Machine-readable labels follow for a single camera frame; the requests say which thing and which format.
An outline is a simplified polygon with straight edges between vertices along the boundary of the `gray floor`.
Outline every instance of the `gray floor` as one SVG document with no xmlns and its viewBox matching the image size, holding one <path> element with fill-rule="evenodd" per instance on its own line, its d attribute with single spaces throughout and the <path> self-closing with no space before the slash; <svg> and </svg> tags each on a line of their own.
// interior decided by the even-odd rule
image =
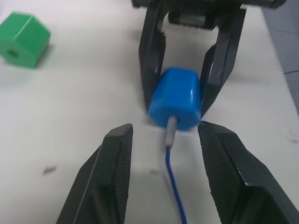
<svg viewBox="0 0 299 224">
<path fill-rule="evenodd" d="M 264 9 L 273 43 L 299 114 L 299 0 L 276 10 Z"/>
</svg>

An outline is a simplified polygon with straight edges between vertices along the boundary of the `green plastic block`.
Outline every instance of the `green plastic block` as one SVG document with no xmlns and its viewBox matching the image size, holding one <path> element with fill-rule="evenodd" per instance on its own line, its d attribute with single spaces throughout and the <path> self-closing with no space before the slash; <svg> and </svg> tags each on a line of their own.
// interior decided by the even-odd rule
<svg viewBox="0 0 299 224">
<path fill-rule="evenodd" d="M 34 68 L 49 45 L 50 35 L 34 16 L 13 12 L 0 25 L 0 54 L 15 65 Z"/>
</svg>

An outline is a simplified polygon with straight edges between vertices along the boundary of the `blue wire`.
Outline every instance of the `blue wire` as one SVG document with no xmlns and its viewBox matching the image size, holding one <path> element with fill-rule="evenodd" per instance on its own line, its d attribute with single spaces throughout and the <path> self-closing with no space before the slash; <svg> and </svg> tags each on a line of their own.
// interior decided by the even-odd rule
<svg viewBox="0 0 299 224">
<path fill-rule="evenodd" d="M 173 194 L 174 194 L 174 196 L 176 198 L 176 201 L 177 201 L 178 210 L 179 210 L 179 214 L 181 216 L 182 224 L 187 224 L 183 204 L 182 204 L 181 199 L 179 197 L 176 182 L 174 181 L 173 173 L 172 173 L 171 166 L 170 166 L 170 148 L 169 147 L 166 147 L 165 163 L 166 163 L 167 171 L 168 171 L 168 174 L 169 174 L 169 177 L 170 177 Z"/>
</svg>

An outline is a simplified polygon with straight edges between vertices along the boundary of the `white table surface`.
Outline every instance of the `white table surface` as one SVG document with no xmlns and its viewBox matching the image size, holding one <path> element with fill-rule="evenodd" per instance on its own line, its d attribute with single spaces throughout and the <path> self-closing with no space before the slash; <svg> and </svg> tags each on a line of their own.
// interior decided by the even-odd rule
<svg viewBox="0 0 299 224">
<path fill-rule="evenodd" d="M 127 224 L 178 224 L 165 184 L 164 131 L 143 107 L 138 46 L 145 9 L 129 0 L 2 0 L 0 19 L 35 14 L 52 31 L 35 70 L 0 62 L 0 219 L 54 224 L 84 162 L 110 129 L 134 126 Z M 201 71 L 213 32 L 164 25 L 164 68 Z M 249 8 L 235 68 L 203 120 L 235 131 L 299 208 L 299 119 L 259 8 Z M 188 224 L 220 223 L 197 131 L 171 154 Z M 55 172 L 43 175 L 48 166 Z"/>
</svg>

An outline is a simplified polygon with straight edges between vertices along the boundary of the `hexagonal block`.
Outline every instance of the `hexagonal block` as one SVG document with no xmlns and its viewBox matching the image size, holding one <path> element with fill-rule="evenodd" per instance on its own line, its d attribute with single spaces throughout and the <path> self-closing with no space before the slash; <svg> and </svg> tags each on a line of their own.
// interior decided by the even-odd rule
<svg viewBox="0 0 299 224">
<path fill-rule="evenodd" d="M 0 54 L 9 62 L 34 68 L 50 41 L 50 31 L 34 16 L 11 13 L 0 25 Z"/>
<path fill-rule="evenodd" d="M 198 75 L 185 69 L 168 69 L 157 84 L 149 116 L 166 127 L 168 118 L 178 118 L 177 129 L 188 130 L 200 122 L 201 96 Z"/>
</svg>

